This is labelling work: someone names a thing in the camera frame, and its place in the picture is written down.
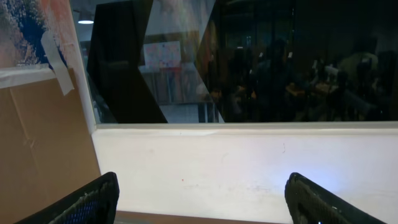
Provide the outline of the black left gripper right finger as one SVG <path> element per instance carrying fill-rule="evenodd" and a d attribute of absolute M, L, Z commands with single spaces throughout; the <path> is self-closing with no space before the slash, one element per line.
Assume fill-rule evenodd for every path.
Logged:
<path fill-rule="evenodd" d="M 297 172 L 284 193 L 294 224 L 384 224 Z"/>

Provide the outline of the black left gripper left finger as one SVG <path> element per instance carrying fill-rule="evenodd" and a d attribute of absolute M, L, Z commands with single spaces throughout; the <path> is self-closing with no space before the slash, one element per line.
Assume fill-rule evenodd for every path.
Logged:
<path fill-rule="evenodd" d="M 16 224 L 113 224 L 118 198 L 117 175 L 107 172 Z"/>

